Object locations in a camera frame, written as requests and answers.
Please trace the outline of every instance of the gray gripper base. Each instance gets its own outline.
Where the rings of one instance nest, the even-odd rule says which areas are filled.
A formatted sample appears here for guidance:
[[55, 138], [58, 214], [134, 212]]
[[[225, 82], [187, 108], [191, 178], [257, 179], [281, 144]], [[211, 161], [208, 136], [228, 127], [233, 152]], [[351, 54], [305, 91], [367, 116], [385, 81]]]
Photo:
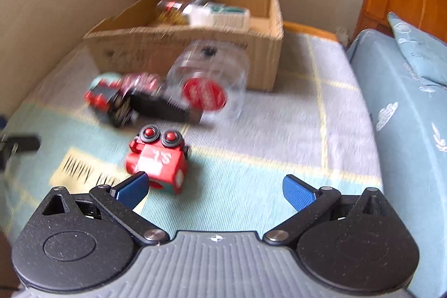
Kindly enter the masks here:
[[[290, 249], [254, 232], [179, 231], [168, 244], [145, 247], [111, 283], [71, 298], [353, 298], [311, 279]], [[17, 297], [55, 298], [33, 288]], [[379, 297], [410, 298], [404, 290]]]

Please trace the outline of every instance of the red round label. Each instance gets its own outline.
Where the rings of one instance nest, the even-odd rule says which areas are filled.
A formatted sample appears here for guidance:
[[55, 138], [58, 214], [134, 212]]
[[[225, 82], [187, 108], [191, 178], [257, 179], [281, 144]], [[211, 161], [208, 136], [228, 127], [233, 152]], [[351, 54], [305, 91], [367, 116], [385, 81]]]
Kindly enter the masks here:
[[208, 78], [190, 78], [183, 85], [183, 96], [193, 108], [201, 110], [219, 110], [227, 103], [222, 86]]

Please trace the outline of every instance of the blue pillow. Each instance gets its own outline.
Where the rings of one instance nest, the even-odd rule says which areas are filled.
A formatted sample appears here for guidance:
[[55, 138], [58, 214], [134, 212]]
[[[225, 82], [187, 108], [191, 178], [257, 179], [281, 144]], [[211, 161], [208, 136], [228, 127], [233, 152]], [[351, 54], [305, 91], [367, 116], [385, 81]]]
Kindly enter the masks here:
[[424, 85], [447, 87], [447, 45], [388, 13], [388, 22], [405, 60]]

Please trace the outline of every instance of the blue bed sheet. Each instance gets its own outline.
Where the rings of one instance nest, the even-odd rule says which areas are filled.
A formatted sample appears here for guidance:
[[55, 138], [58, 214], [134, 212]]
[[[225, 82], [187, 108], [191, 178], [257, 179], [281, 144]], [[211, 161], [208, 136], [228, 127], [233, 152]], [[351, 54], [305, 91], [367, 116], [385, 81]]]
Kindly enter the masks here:
[[412, 233], [420, 263], [410, 290], [447, 290], [447, 90], [427, 87], [394, 38], [363, 31], [347, 51], [375, 131], [384, 193]]

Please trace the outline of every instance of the transparent plastic jar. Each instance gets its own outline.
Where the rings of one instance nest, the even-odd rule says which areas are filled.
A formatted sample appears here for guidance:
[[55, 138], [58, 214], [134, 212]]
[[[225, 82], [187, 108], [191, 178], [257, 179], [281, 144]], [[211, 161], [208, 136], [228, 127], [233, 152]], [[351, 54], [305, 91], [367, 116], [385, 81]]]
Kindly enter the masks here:
[[169, 93], [203, 110], [202, 120], [235, 120], [244, 105], [249, 59], [240, 47], [221, 41], [191, 43], [166, 78]]

